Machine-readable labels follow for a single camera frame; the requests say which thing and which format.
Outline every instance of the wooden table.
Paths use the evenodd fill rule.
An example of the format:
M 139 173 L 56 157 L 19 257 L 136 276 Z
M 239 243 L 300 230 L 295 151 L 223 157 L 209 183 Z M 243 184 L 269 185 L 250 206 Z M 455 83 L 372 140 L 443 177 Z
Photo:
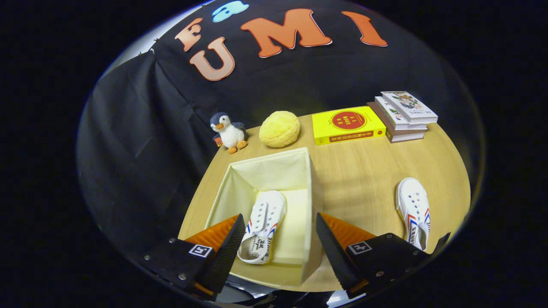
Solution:
M 396 211 L 395 191 L 404 178 L 418 179 L 430 203 L 431 230 L 427 253 L 448 232 L 455 234 L 470 208 L 470 183 L 455 146 L 436 124 L 424 139 L 391 144 L 384 136 L 317 146 L 312 117 L 299 117 L 298 140 L 281 149 L 259 141 L 259 128 L 248 129 L 248 146 L 234 154 L 221 147 L 192 199 L 179 232 L 186 239 L 206 225 L 219 186 L 232 162 L 307 147 L 323 186 L 324 212 L 373 234 L 392 232 L 403 238 L 404 224 Z M 341 290 L 323 253 L 320 267 L 302 285 L 287 290 Z

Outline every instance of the white sneaker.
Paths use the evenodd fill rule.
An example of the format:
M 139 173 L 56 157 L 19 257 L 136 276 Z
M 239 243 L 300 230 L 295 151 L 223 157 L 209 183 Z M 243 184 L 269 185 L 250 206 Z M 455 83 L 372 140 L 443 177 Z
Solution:
M 276 228 L 286 215 L 286 199 L 277 190 L 263 193 L 253 205 L 238 258 L 245 263 L 265 264 L 271 259 L 270 247 Z
M 423 186 L 417 179 L 403 179 L 396 189 L 396 209 L 406 226 L 405 240 L 426 250 L 430 233 L 430 207 Z

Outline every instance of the penguin plush toy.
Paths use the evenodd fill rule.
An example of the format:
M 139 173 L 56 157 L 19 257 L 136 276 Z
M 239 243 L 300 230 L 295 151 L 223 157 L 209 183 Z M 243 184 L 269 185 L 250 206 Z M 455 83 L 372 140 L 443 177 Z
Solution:
M 221 137 L 222 144 L 233 154 L 238 149 L 243 149 L 247 145 L 247 132 L 242 123 L 231 123 L 229 116 L 224 112 L 217 112 L 209 120 L 211 128 L 218 134 L 213 140 Z

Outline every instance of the blue cloud cutout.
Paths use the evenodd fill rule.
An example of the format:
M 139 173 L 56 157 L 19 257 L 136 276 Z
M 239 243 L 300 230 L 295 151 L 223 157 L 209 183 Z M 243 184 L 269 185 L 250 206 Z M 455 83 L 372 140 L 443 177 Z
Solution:
M 249 8 L 249 4 L 243 4 L 241 1 L 232 1 L 216 9 L 213 15 L 213 22 L 223 21 L 233 14 L 238 14 Z

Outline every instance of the yellow plush ball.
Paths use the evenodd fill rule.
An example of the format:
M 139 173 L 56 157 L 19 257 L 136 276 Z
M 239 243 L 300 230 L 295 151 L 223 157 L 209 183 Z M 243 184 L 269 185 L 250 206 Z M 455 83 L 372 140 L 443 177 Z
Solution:
M 259 140 L 267 146 L 283 147 L 297 140 L 301 124 L 295 114 L 289 111 L 275 111 L 262 123 Z

